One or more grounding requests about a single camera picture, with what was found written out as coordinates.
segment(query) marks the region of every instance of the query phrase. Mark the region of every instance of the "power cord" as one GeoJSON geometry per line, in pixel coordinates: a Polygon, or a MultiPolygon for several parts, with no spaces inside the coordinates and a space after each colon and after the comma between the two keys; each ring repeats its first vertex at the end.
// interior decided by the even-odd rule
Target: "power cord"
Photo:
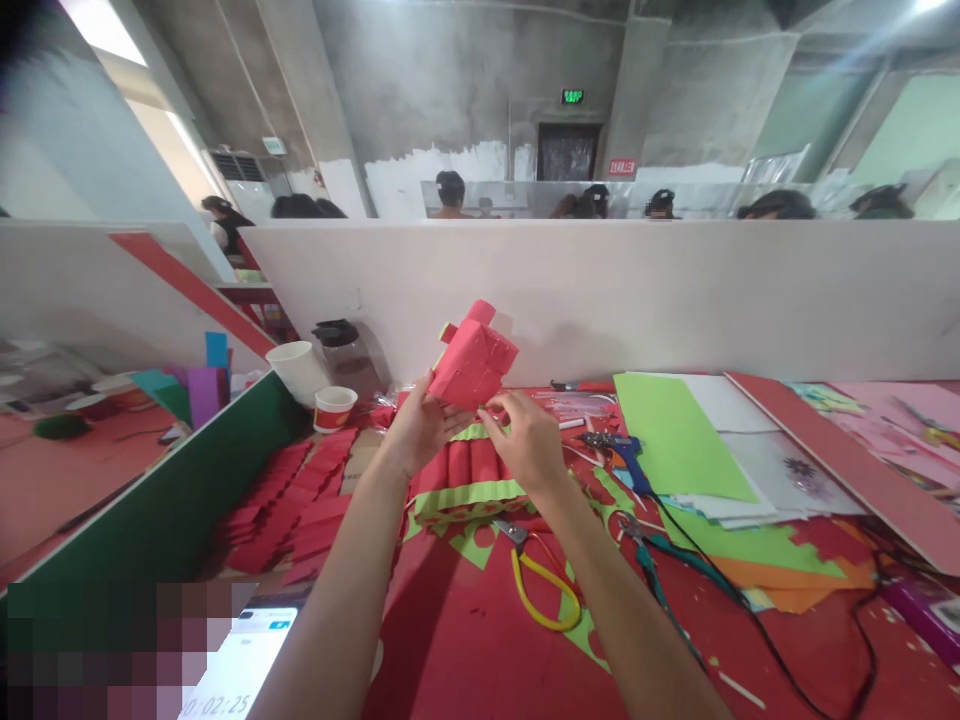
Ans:
{"type": "MultiPolygon", "coordinates": [[[[777,649],[776,644],[771,639],[770,635],[767,633],[767,629],[763,626],[763,623],[760,622],[760,618],[757,617],[757,614],[753,611],[753,608],[750,607],[749,601],[744,597],[743,593],[740,592],[740,589],[736,587],[730,580],[724,575],[720,569],[713,563],[713,560],[710,559],[710,556],[703,551],[703,548],[690,537],[689,533],[683,529],[683,526],[680,525],[670,514],[670,511],[667,509],[667,506],[664,504],[663,500],[660,499],[660,496],[655,492],[650,492],[649,495],[656,501],[657,505],[660,506],[660,509],[663,511],[663,514],[667,516],[673,526],[677,528],[680,533],[683,535],[687,541],[696,548],[697,552],[703,556],[703,559],[713,568],[714,572],[717,573],[719,577],[723,579],[726,583],[727,588],[731,591],[732,595],[739,599],[738,604],[744,610],[747,611],[747,614],[750,616],[750,619],[753,621],[753,624],[756,626],[757,631],[760,633],[760,636],[763,638],[764,643],[767,646],[767,649],[770,650],[770,654],[773,655],[773,659],[776,661],[777,665],[780,667],[780,670],[783,672],[784,676],[789,681],[790,685],[793,687],[797,695],[800,696],[800,699],[813,710],[817,715],[824,718],[824,720],[835,720],[833,716],[829,715],[826,711],[820,708],[813,700],[811,700],[807,694],[803,691],[803,688],[800,687],[800,684],[797,682],[796,678],[793,676],[793,673],[790,672],[790,668],[787,667],[786,661],[783,659],[783,656],[780,654],[780,651],[777,649]]],[[[873,643],[870,642],[870,637],[867,635],[866,630],[860,622],[860,611],[873,602],[883,590],[882,583],[882,573],[879,563],[879,553],[874,554],[874,563],[876,565],[876,572],[878,581],[874,586],[873,590],[865,597],[857,601],[857,603],[851,608],[850,614],[853,617],[854,622],[857,625],[857,629],[860,631],[860,636],[863,638],[863,642],[867,647],[867,653],[870,657],[870,667],[867,670],[867,674],[863,679],[863,682],[860,683],[860,688],[857,690],[857,694],[854,696],[853,703],[850,706],[849,712],[844,715],[844,720],[855,720],[859,718],[863,713],[863,709],[867,704],[867,700],[870,698],[870,693],[873,691],[873,687],[877,681],[877,672],[879,667],[879,662],[877,659],[877,653],[873,648],[873,643]]]]}

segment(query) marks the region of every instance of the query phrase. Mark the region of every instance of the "ceiling light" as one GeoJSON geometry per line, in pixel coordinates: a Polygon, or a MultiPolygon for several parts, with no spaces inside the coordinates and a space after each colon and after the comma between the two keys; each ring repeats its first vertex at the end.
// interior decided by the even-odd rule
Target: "ceiling light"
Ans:
{"type": "Polygon", "coordinates": [[[947,0],[917,0],[916,10],[917,12],[926,12],[927,10],[940,7],[945,2],[947,2],[947,0]]]}

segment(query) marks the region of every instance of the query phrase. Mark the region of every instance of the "red sign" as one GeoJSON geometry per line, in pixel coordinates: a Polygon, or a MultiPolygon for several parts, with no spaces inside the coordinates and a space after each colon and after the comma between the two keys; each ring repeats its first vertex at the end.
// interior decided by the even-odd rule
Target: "red sign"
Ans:
{"type": "Polygon", "coordinates": [[[633,175],[636,171],[637,161],[633,158],[614,158],[607,175],[633,175]]]}

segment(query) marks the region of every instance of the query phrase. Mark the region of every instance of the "exit sign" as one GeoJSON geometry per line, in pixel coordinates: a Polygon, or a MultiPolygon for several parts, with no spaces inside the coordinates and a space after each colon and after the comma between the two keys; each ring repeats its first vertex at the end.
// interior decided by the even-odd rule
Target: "exit sign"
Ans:
{"type": "Polygon", "coordinates": [[[562,105],[579,105],[583,102],[583,90],[564,90],[561,97],[562,105]]]}
{"type": "Polygon", "coordinates": [[[633,175],[637,171],[637,161],[633,158],[615,158],[610,161],[608,175],[633,175]]]}

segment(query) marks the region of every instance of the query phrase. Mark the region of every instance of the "green partition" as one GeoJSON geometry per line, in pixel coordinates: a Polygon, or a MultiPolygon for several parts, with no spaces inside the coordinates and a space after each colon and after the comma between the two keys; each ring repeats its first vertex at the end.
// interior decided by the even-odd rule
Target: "green partition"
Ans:
{"type": "Polygon", "coordinates": [[[308,421],[276,374],[266,375],[22,582],[12,583],[0,600],[3,615],[9,599],[10,619],[23,617],[16,596],[41,585],[191,580],[217,521],[271,453],[302,436],[308,421]]]}

